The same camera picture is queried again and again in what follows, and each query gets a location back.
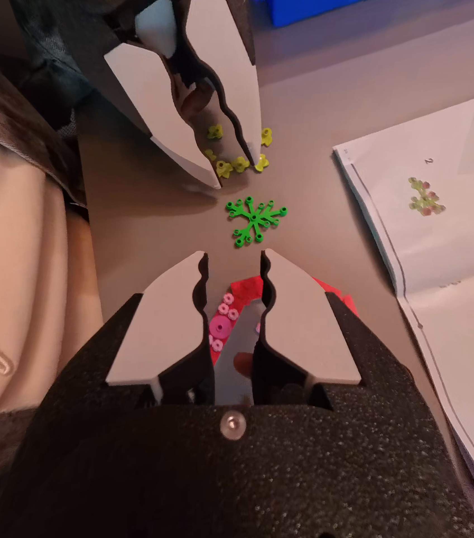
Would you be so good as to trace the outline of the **person's dark brown jacket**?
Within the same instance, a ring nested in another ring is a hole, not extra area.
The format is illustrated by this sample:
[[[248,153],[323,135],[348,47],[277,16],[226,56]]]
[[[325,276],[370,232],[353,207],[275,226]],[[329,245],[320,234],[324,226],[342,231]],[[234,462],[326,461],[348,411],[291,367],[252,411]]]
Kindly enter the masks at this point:
[[[85,188],[70,146],[0,71],[0,145],[54,181],[68,201],[86,208]],[[0,496],[15,453],[39,405],[0,412]]]

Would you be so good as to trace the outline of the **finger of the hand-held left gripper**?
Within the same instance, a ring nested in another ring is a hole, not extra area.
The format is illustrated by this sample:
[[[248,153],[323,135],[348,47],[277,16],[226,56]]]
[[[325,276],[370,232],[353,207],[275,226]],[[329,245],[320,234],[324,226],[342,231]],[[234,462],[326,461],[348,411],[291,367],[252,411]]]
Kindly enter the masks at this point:
[[[106,64],[148,127],[151,141],[192,177],[220,189],[193,128],[178,110],[175,81],[166,62],[178,43],[172,2],[155,1],[133,15],[132,29],[138,41],[114,47],[105,54]]]
[[[221,110],[250,164],[257,165],[262,130],[257,71],[228,3],[190,1],[184,20],[188,44],[212,76]]]

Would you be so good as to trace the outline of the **red lego heart frame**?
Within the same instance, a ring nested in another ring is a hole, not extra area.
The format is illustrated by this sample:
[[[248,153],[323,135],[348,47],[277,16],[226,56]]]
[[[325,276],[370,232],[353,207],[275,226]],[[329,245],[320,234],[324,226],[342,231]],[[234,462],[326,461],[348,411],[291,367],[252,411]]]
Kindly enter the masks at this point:
[[[262,291],[263,280],[259,275],[230,284],[208,327],[213,365],[218,361],[244,307],[261,299]]]

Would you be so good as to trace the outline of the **person's beige garment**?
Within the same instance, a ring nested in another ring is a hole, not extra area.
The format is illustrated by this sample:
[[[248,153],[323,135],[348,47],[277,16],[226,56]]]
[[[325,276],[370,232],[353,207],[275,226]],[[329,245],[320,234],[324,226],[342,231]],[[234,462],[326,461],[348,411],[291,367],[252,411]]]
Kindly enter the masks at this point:
[[[102,324],[89,224],[0,145],[0,412],[39,405]]]

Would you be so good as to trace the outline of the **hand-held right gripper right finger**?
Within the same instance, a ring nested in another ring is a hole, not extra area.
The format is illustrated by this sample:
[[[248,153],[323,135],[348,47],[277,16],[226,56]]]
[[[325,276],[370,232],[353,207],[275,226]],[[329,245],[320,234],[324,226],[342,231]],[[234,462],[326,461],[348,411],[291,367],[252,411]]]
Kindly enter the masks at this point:
[[[328,292],[273,249],[261,252],[260,335],[253,353],[255,405],[314,404],[324,385],[359,386]]]

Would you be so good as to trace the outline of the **blue plastic bin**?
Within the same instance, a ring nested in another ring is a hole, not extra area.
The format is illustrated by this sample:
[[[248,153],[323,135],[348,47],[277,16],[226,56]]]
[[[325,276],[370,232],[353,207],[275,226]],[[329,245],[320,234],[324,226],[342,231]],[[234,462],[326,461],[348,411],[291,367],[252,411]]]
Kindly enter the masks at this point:
[[[285,27],[360,1],[265,1],[274,27]]]

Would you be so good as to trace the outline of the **group of lime lego leaves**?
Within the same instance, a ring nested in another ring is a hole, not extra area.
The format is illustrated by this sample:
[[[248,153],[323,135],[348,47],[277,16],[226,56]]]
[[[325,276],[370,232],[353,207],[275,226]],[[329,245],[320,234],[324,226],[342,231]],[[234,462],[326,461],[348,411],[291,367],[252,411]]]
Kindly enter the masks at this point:
[[[220,140],[223,138],[224,132],[221,124],[214,124],[207,129],[207,139]],[[269,127],[264,127],[261,131],[261,146],[269,147],[273,142],[273,131]],[[229,178],[232,172],[242,174],[251,167],[250,161],[243,156],[234,158],[232,161],[224,161],[219,159],[211,149],[204,150],[205,156],[211,163],[214,164],[214,169],[218,178]],[[260,154],[259,163],[253,168],[256,172],[261,173],[270,165],[264,153]]]

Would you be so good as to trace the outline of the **person's right hand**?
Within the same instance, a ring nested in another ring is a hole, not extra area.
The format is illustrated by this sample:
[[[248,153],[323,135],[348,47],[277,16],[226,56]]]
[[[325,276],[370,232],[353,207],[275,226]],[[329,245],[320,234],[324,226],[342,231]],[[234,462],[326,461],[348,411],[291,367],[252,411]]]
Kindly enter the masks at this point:
[[[234,369],[242,376],[250,379],[253,368],[253,354],[240,352],[234,356]]]

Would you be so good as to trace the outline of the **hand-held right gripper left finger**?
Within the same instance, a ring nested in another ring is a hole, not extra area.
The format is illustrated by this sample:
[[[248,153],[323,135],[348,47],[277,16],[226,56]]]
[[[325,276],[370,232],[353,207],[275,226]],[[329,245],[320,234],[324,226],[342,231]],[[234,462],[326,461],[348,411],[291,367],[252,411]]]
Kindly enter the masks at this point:
[[[214,404],[207,280],[208,254],[196,251],[145,289],[107,374],[109,386],[147,386],[156,405]]]

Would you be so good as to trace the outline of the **lego instruction booklet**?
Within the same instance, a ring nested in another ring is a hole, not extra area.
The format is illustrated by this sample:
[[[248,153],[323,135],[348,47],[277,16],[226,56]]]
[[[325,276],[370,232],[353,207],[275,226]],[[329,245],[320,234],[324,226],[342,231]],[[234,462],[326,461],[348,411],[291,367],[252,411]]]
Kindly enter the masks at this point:
[[[333,146],[474,475],[474,99]]]

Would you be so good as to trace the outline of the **person's left hand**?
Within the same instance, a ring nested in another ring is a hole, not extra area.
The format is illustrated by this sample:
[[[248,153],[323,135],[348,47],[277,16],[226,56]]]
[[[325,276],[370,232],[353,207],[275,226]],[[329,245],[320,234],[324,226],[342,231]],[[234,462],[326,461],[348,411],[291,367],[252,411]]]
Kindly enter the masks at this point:
[[[213,97],[214,88],[206,80],[196,83],[196,87],[183,99],[180,106],[180,114],[182,118],[189,122],[201,111],[203,111],[210,103]]]

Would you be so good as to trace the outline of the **green lego plant piece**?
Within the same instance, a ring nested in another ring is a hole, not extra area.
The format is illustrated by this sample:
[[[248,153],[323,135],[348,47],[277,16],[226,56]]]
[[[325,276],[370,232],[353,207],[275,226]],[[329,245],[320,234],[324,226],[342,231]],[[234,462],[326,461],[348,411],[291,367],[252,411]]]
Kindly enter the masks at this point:
[[[236,228],[233,231],[234,247],[241,248],[251,243],[261,243],[264,240],[264,232],[270,228],[276,228],[280,224],[280,218],[287,214],[288,208],[283,206],[274,209],[274,200],[267,204],[254,205],[254,198],[238,199],[229,201],[225,205],[228,219],[242,218],[247,224],[244,228]]]

